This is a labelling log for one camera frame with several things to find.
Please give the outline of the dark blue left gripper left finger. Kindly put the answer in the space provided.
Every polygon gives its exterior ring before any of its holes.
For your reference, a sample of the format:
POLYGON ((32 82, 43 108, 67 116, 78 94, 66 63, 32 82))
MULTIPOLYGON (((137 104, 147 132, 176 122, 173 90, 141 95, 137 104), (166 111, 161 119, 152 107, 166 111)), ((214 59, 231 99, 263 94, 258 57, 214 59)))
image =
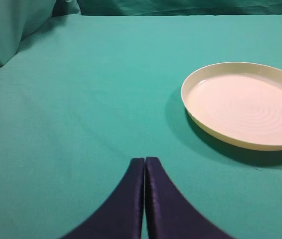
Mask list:
POLYGON ((133 158, 106 201, 64 239, 140 239, 144 210, 144 158, 133 158))

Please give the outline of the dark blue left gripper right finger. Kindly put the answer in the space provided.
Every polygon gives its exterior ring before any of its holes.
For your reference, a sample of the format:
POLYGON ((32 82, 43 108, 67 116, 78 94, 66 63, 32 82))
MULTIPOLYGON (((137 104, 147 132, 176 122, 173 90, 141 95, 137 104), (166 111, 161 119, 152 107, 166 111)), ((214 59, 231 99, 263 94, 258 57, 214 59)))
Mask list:
POLYGON ((181 194, 159 158, 145 160, 145 214, 150 239, 231 239, 181 194))

